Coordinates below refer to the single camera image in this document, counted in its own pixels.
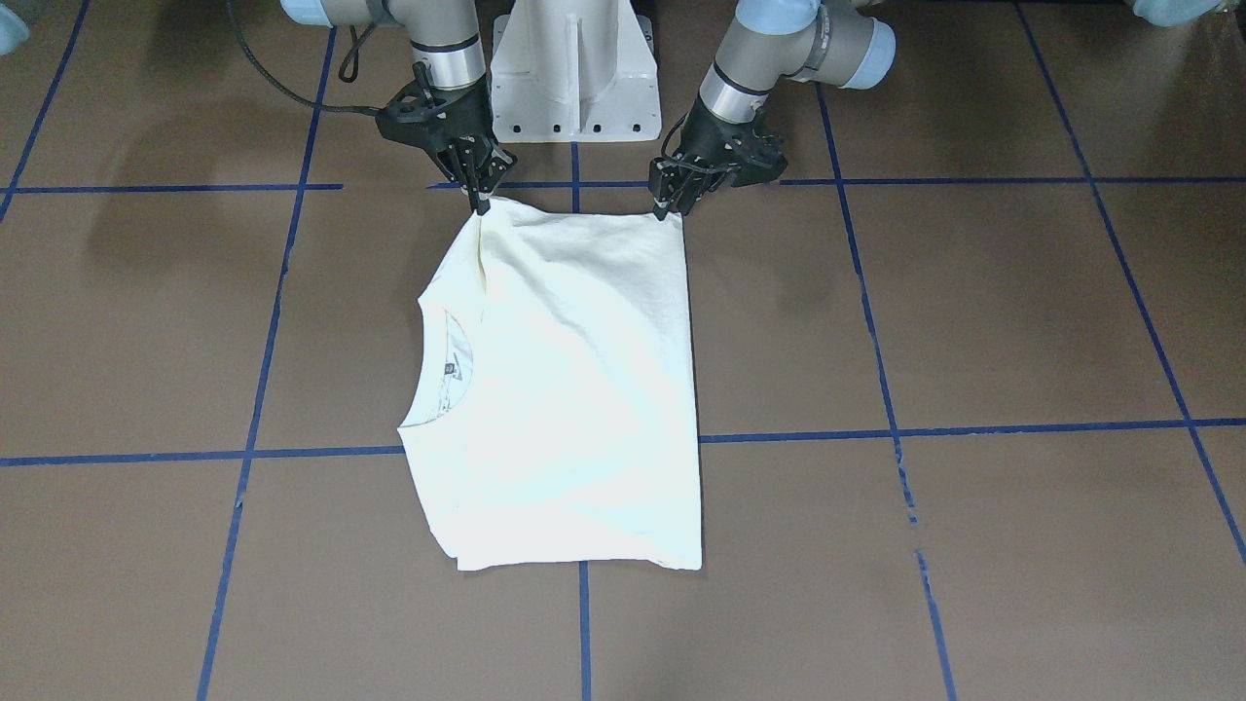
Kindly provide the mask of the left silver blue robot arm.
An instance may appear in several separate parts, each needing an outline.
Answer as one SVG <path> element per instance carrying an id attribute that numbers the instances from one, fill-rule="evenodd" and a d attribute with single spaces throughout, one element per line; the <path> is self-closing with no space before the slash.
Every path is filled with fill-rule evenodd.
<path id="1" fill-rule="evenodd" d="M 680 144 L 650 161 L 648 191 L 658 218 L 688 214 L 721 187 L 782 177 L 782 138 L 768 129 L 764 105 L 779 81 L 875 88 L 898 39 L 861 1 L 740 1 L 697 98 L 673 125 Z"/>

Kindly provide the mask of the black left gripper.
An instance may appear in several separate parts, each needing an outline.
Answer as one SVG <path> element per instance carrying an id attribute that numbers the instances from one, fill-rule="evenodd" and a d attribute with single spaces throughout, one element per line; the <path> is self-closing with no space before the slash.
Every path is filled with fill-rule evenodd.
<path id="1" fill-rule="evenodd" d="M 657 220 L 667 220 L 669 212 L 688 215 L 703 195 L 721 186 L 730 187 L 734 166 L 728 133 L 736 125 L 750 123 L 753 116 L 743 123 L 729 123 L 713 115 L 703 98 L 693 102 L 687 115 L 668 132 L 680 134 L 677 151 L 669 154 L 669 139 L 664 139 L 662 154 L 649 164 L 650 213 Z"/>

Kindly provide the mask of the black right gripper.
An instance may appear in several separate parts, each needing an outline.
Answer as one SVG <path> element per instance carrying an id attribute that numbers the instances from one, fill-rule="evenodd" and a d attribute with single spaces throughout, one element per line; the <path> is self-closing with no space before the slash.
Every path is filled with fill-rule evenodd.
<path id="1" fill-rule="evenodd" d="M 446 178 L 464 186 L 473 213 L 485 215 L 498 183 L 517 163 L 495 137 L 487 80 L 481 77 L 464 88 L 437 88 L 426 62 L 415 62 L 412 72 L 411 83 L 431 90 L 439 103 L 435 125 L 441 143 L 437 149 L 421 149 Z"/>

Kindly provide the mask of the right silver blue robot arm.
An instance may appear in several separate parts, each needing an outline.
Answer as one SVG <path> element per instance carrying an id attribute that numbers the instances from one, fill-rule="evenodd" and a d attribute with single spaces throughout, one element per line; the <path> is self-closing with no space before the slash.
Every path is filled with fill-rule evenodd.
<path id="1" fill-rule="evenodd" d="M 388 141 L 422 149 L 442 177 L 467 195 L 470 209 L 485 214 L 503 176 L 516 164 L 493 133 L 493 107 L 486 75 L 477 10 L 472 1 L 284 1 L 294 22 L 346 27 L 350 46 L 339 77 L 351 83 L 359 54 L 378 27 L 401 27 L 411 49 L 410 83 L 388 105 L 329 105 L 294 92 L 255 56 L 232 1 L 164 1 L 142 64 L 161 83 L 212 80 L 227 54 L 245 62 L 277 92 L 324 115 L 373 117 Z"/>

